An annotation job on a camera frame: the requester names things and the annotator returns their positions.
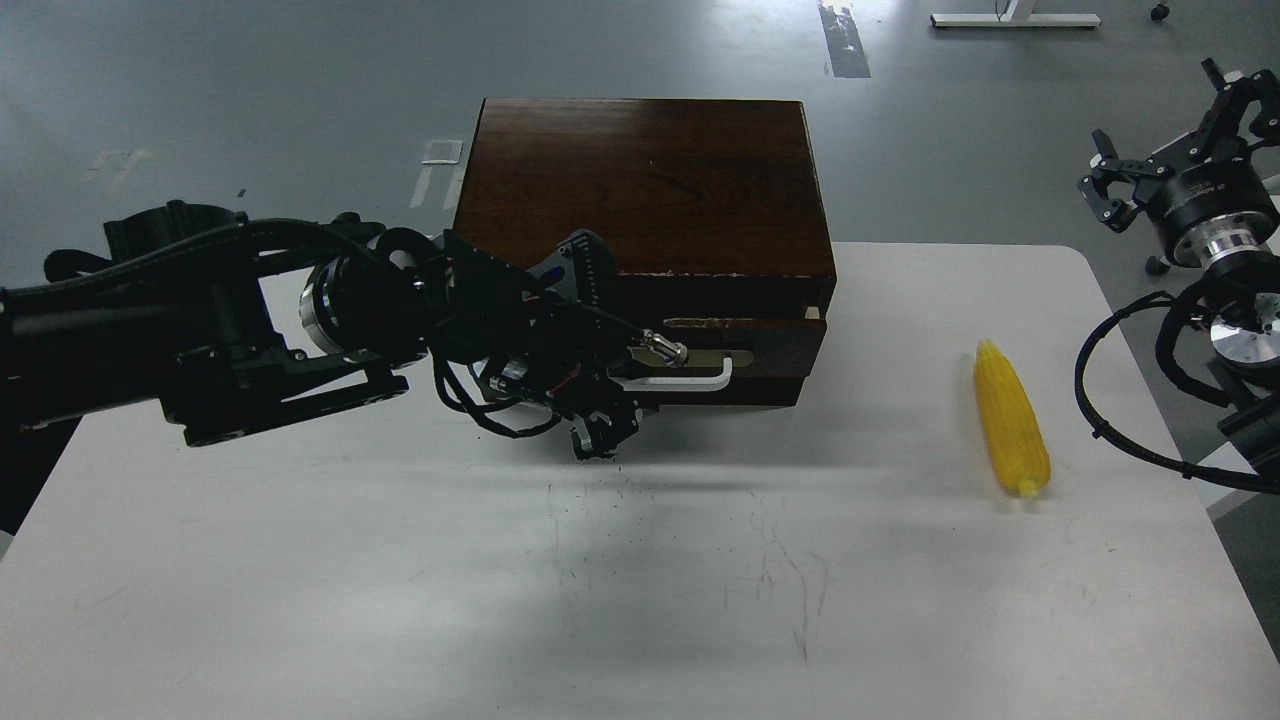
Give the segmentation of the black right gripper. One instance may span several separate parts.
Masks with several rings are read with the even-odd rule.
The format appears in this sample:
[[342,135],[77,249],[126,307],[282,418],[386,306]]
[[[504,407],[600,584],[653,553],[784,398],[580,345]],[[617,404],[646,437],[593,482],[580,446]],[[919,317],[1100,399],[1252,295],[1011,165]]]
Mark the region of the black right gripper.
[[[1139,217],[1152,224],[1160,256],[1172,266],[1210,266],[1236,250],[1261,249],[1277,232],[1277,209],[1248,151],[1279,142],[1279,81],[1270,69],[1226,79],[1212,58],[1201,61],[1216,97],[1199,124],[1199,147],[1184,133],[1140,160],[1119,156],[1093,129],[1094,156],[1078,190],[1094,219],[1115,233]],[[1239,138],[1245,110],[1253,143]],[[1225,154],[1212,154],[1228,143]]]

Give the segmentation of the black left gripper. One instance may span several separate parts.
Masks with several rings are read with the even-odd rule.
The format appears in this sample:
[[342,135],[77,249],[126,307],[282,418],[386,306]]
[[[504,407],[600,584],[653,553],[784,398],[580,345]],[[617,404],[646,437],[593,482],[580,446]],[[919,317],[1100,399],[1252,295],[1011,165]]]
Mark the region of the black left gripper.
[[622,316],[607,242],[576,229],[524,269],[447,231],[383,233],[375,254],[402,275],[404,340],[425,351],[440,401],[494,436],[525,439],[570,425],[580,461],[609,459],[640,427],[611,373],[631,346],[684,368],[689,347]]

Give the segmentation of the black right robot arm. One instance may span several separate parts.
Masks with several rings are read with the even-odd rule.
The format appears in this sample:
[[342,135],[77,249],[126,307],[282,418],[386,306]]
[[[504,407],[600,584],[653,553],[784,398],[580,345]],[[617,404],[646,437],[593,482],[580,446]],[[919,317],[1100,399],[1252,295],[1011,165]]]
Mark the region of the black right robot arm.
[[[1115,311],[1087,337],[1074,366],[1076,406],[1093,437],[1144,462],[1230,489],[1276,495],[1277,208],[1252,164],[1277,145],[1277,77],[1268,69],[1225,76],[1215,60],[1202,69],[1215,99],[1199,124],[1142,159],[1124,159],[1101,129],[1096,161],[1078,183],[1094,219],[1124,232],[1147,217],[1161,263],[1199,272],[1180,293],[1155,292]],[[1096,346],[1119,323],[1164,309],[1155,361],[1184,395],[1225,407],[1219,430],[1247,461],[1247,471],[1208,468],[1156,454],[1115,429],[1085,392]]]

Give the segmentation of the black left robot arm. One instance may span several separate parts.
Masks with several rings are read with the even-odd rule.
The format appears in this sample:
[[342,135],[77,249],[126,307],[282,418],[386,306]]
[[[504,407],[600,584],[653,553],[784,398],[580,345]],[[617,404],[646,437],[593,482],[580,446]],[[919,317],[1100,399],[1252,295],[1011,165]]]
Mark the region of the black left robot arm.
[[570,421],[586,460],[637,430],[620,380],[635,348],[689,360],[622,316],[590,231],[529,269],[355,213],[252,220],[174,200],[104,232],[108,256],[60,249],[44,284],[3,291],[8,536],[92,413],[155,400],[202,447],[394,398],[426,359],[449,410],[511,439]]

